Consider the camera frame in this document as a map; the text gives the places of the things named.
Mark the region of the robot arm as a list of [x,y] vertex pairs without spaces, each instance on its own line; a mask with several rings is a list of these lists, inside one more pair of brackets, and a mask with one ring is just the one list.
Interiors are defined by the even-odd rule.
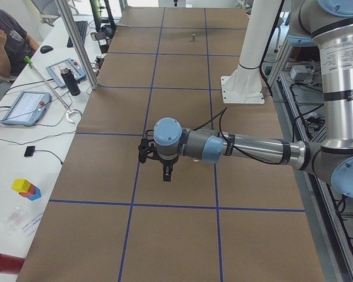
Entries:
[[180,156],[216,163],[239,156],[272,165],[290,165],[313,174],[353,198],[353,1],[293,1],[292,38],[310,39],[319,48],[326,137],[322,143],[259,139],[205,127],[188,129],[173,118],[143,138],[138,159],[157,160],[170,181]]

